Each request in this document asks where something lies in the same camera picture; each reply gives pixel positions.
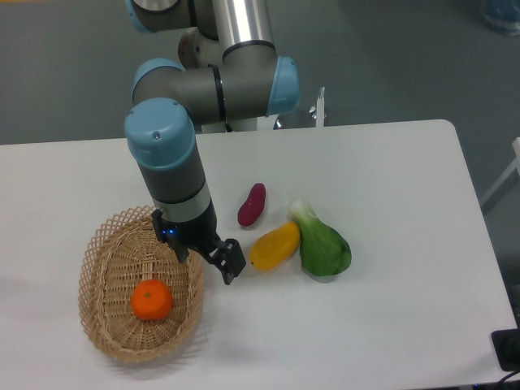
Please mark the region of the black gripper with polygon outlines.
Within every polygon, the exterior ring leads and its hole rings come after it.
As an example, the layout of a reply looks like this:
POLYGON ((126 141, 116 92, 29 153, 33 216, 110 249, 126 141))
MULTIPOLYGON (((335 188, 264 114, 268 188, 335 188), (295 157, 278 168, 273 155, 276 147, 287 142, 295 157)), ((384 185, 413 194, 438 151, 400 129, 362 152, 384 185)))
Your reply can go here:
POLYGON ((217 229, 217 217, 213 202, 185 201, 161 204, 151 214, 157 239, 174 250, 179 262, 186 262, 189 250, 202 255, 215 266, 230 285, 246 265, 238 240, 221 240, 217 229))

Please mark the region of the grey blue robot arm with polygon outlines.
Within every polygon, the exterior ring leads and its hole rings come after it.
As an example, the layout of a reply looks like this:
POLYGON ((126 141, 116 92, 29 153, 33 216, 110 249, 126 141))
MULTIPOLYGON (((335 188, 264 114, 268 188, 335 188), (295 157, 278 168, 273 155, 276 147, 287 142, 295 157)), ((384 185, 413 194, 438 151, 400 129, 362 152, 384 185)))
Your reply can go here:
POLYGON ((124 131, 155 205, 157 239, 181 262, 199 253, 230 284, 245 256, 237 240, 217 233, 196 127, 293 111, 296 64, 276 52, 264 1, 129 1, 126 8, 138 30, 195 28, 219 48, 218 63, 195 69, 167 58, 143 63, 124 131))

